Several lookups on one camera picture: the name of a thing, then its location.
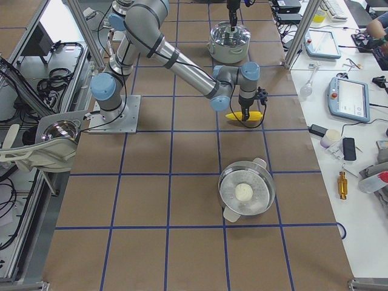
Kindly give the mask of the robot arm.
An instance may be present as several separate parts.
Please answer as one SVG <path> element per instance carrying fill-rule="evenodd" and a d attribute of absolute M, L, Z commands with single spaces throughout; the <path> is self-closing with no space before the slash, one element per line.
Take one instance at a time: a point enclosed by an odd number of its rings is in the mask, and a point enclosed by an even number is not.
<path fill-rule="evenodd" d="M 125 8 L 125 14 L 112 13 L 109 16 L 112 27 L 123 31 L 125 37 L 110 58 L 109 66 L 90 83 L 92 95 L 106 122 L 119 119 L 128 110 L 127 103 L 121 98 L 121 90 L 133 71 L 138 54 L 171 70 L 209 99 L 212 109 L 217 112 L 230 108 L 234 89 L 238 86 L 241 110 L 236 117 L 240 121 L 250 119 L 250 107 L 260 96 L 260 67 L 257 63 L 247 62 L 239 67 L 217 65 L 210 75 L 173 47 L 161 32 L 170 10 L 168 1 L 130 1 Z"/>
<path fill-rule="evenodd" d="M 240 9 L 240 0 L 227 0 L 227 9 L 229 12 L 230 31 L 234 32 L 237 26 L 237 11 Z"/>

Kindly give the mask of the steel robot base plate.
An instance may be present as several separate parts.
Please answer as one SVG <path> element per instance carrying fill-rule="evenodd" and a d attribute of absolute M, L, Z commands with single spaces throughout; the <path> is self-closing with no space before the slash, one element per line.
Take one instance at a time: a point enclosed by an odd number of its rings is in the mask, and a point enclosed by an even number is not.
<path fill-rule="evenodd" d="M 97 101 L 94 104 L 94 111 L 98 114 L 90 117 L 90 134 L 122 134 L 136 133 L 141 104 L 141 95 L 121 95 L 122 106 L 112 112 L 103 111 Z"/>

